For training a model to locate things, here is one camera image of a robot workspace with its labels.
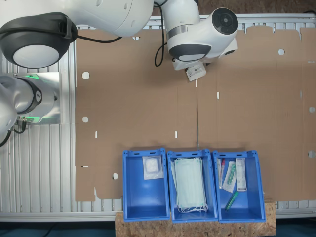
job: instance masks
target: wooden board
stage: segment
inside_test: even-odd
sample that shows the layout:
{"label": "wooden board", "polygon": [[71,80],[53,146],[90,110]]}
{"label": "wooden board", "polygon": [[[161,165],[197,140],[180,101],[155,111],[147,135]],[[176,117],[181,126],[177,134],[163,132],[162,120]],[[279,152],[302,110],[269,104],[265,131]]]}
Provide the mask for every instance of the wooden board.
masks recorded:
{"label": "wooden board", "polygon": [[219,224],[219,222],[172,224],[169,221],[125,223],[122,212],[115,218],[116,237],[257,237],[276,235],[276,203],[265,197],[265,223]]}

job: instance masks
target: face mask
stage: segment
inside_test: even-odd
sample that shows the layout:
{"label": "face mask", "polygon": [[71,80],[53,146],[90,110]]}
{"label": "face mask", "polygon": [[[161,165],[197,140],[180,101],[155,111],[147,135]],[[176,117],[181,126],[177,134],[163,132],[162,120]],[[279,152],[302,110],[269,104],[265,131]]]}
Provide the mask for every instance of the face mask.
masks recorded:
{"label": "face mask", "polygon": [[201,159],[178,158],[174,163],[179,212],[207,211]]}

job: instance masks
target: green indicator light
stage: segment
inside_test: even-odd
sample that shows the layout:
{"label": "green indicator light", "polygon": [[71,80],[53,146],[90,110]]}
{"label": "green indicator light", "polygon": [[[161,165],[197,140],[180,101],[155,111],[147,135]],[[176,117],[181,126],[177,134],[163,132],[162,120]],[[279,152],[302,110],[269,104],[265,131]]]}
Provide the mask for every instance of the green indicator light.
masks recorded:
{"label": "green indicator light", "polygon": [[26,117],[27,119],[40,119],[40,117]]}
{"label": "green indicator light", "polygon": [[39,80],[39,77],[38,77],[38,76],[32,76],[32,75],[25,76],[25,78],[32,78],[32,79]]}

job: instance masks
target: green marker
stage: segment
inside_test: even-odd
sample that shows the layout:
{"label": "green marker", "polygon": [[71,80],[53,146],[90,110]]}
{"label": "green marker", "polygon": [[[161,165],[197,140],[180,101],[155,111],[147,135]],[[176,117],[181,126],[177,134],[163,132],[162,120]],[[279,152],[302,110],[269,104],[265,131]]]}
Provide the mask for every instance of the green marker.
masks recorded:
{"label": "green marker", "polygon": [[235,191],[234,194],[232,195],[231,199],[229,199],[229,201],[225,207],[225,211],[228,211],[231,208],[231,206],[233,205],[233,203],[237,197],[238,197],[238,191]]}
{"label": "green marker", "polygon": [[228,184],[231,184],[231,183],[232,183],[233,177],[234,177],[234,174],[235,174],[235,171],[236,171],[236,165],[233,164],[233,165],[232,165],[231,173],[229,174],[229,178],[228,178],[228,181],[227,181]]}

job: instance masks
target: hole in cardboard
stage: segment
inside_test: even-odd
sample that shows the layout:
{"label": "hole in cardboard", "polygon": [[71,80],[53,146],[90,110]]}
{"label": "hole in cardboard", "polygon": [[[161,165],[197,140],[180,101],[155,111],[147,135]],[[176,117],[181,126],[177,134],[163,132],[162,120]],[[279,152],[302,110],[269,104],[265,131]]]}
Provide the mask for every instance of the hole in cardboard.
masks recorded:
{"label": "hole in cardboard", "polygon": [[119,178],[118,174],[116,174],[116,173],[112,174],[112,179],[116,180],[118,178]]}
{"label": "hole in cardboard", "polygon": [[309,151],[308,152],[308,157],[309,158],[315,158],[316,157],[316,152],[315,151]]}
{"label": "hole in cardboard", "polygon": [[89,72],[84,72],[84,73],[82,73],[82,78],[83,78],[84,80],[88,80],[88,79],[90,78],[90,73],[89,73]]}
{"label": "hole in cardboard", "polygon": [[101,4],[103,3],[103,0],[97,0],[97,3],[95,4],[96,7],[101,6]]}
{"label": "hole in cardboard", "polygon": [[310,113],[315,113],[315,107],[313,106],[310,107]]}
{"label": "hole in cardboard", "polygon": [[89,122],[89,118],[88,117],[83,117],[82,118],[82,122],[85,122],[85,123]]}
{"label": "hole in cardboard", "polygon": [[283,56],[283,55],[285,54],[284,49],[279,49],[278,54],[281,55],[281,56]]}

